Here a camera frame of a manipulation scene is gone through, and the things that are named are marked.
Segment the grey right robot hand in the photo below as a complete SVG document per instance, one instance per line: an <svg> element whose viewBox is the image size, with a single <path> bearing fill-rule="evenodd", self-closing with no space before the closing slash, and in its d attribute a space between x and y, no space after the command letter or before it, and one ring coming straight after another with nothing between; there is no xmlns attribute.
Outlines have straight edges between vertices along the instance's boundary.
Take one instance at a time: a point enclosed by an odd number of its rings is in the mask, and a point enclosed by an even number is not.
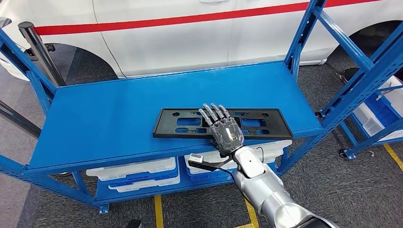
<svg viewBox="0 0 403 228"><path fill-rule="evenodd" d="M217 106L214 103L203 104L199 112L213 135L212 144L222 158L230 156L244 146L242 130L224 106Z"/></svg>

